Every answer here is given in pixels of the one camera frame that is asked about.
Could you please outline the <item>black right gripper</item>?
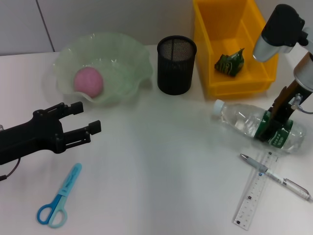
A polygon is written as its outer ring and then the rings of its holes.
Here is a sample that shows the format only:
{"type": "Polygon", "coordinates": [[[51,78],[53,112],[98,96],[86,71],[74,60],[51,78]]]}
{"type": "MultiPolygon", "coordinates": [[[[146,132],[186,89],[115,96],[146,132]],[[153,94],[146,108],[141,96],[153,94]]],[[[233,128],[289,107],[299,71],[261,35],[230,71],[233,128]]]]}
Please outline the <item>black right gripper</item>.
{"type": "Polygon", "coordinates": [[[303,88],[296,80],[288,87],[282,89],[273,105],[268,109],[270,119],[261,120],[255,134],[255,139],[261,142],[267,142],[282,127],[282,123],[280,122],[286,122],[294,112],[291,108],[291,101],[298,94],[301,96],[300,104],[302,104],[311,95],[311,91],[303,88]]]}

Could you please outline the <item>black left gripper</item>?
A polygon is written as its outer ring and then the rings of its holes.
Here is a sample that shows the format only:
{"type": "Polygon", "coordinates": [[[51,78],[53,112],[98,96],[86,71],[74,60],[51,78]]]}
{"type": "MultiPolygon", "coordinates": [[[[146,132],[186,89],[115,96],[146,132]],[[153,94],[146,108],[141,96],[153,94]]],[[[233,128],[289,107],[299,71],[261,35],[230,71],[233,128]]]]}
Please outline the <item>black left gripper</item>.
{"type": "Polygon", "coordinates": [[[91,135],[101,132],[99,120],[88,126],[63,132],[59,119],[84,111],[81,101],[66,105],[59,103],[45,110],[36,110],[30,121],[0,132],[0,164],[6,164],[41,150],[56,154],[91,142],[91,135]]]}

